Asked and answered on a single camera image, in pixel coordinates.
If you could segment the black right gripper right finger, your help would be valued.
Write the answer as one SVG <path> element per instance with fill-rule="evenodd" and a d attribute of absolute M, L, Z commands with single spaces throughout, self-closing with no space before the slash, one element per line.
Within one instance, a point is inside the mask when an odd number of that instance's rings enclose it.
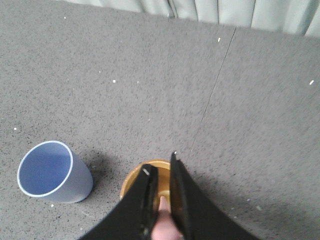
<path fill-rule="evenodd" d="M 256 240 L 202 192 L 174 151 L 170 157 L 171 216 L 185 240 Z"/>

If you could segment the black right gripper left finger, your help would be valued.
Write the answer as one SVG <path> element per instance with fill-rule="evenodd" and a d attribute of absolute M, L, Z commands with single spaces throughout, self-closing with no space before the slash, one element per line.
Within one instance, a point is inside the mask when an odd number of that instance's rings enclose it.
<path fill-rule="evenodd" d="M 83 240 L 150 240 L 159 210 L 158 168 L 141 166 L 116 207 Z"/>

